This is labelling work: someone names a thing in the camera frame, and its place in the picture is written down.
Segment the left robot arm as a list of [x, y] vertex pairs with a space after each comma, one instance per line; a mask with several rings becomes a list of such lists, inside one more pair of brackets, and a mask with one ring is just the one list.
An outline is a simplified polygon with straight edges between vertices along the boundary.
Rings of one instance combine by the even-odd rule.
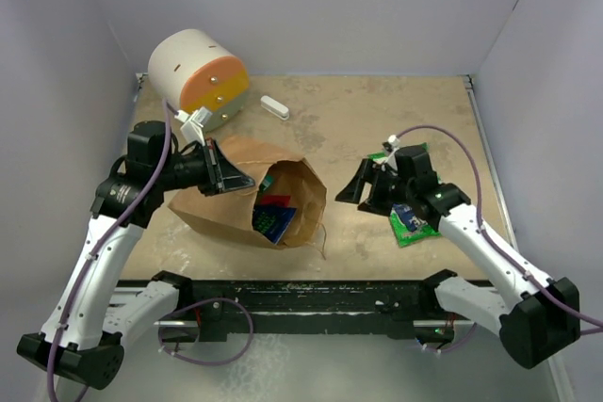
[[122, 269], [168, 191], [205, 196], [251, 188], [254, 179], [230, 163], [212, 138], [180, 151], [166, 121], [137, 123], [125, 155], [97, 186], [84, 247], [59, 303], [37, 333], [22, 336], [18, 354], [47, 374], [103, 390], [125, 350], [155, 321], [183, 319], [194, 306], [191, 279], [161, 271], [141, 293], [108, 311]]

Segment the blue Burts chips bag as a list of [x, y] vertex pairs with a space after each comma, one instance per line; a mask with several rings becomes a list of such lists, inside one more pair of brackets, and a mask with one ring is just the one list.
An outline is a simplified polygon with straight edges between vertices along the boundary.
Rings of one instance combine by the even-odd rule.
[[418, 233], [427, 225], [407, 204], [394, 204], [389, 219], [392, 226], [403, 233]]

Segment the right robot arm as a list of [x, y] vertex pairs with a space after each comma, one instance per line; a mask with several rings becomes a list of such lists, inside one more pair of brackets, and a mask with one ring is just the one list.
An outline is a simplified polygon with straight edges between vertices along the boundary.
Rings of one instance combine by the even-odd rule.
[[386, 216], [396, 204], [408, 205], [464, 253], [493, 284], [478, 287], [452, 271], [424, 281], [419, 308], [429, 318], [459, 314], [494, 333], [507, 354], [531, 369], [580, 337], [579, 290], [567, 278], [554, 280], [525, 260], [481, 219], [457, 186], [442, 183], [420, 145], [387, 148], [382, 162], [361, 161], [336, 195], [358, 210]]

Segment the green cassava chips bag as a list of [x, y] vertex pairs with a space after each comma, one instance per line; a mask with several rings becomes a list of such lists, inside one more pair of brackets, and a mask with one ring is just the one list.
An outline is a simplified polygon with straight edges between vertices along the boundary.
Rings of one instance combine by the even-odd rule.
[[[409, 205], [415, 214], [427, 223], [427, 225], [418, 233], [403, 233], [395, 229], [390, 223], [398, 245], [403, 248], [427, 237], [437, 236], [439, 234], [425, 218], [425, 208], [418, 202], [418, 196], [429, 189], [438, 187], [440, 180], [437, 173], [432, 168], [426, 144], [405, 147], [399, 145], [399, 149], [396, 151], [396, 157], [398, 156], [409, 156], [412, 159], [412, 170], [414, 171], [414, 174], [411, 176], [408, 185], [406, 186], [406, 201], [400, 204]], [[381, 164], [384, 160], [384, 152], [382, 151], [372, 155], [370, 159]], [[372, 214], [390, 218], [390, 212]]]

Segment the brown paper bag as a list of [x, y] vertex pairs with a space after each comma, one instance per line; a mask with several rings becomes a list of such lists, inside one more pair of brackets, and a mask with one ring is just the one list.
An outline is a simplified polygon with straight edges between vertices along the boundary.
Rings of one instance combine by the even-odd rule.
[[[220, 149], [237, 168], [255, 180], [253, 188], [206, 197], [196, 188], [180, 190], [169, 209], [194, 232], [238, 244], [292, 249], [308, 245], [318, 231], [326, 207], [327, 189], [302, 155], [251, 137], [230, 136]], [[263, 187], [266, 175], [273, 177]], [[295, 209], [277, 243], [253, 228], [253, 209], [264, 195], [289, 195]]]

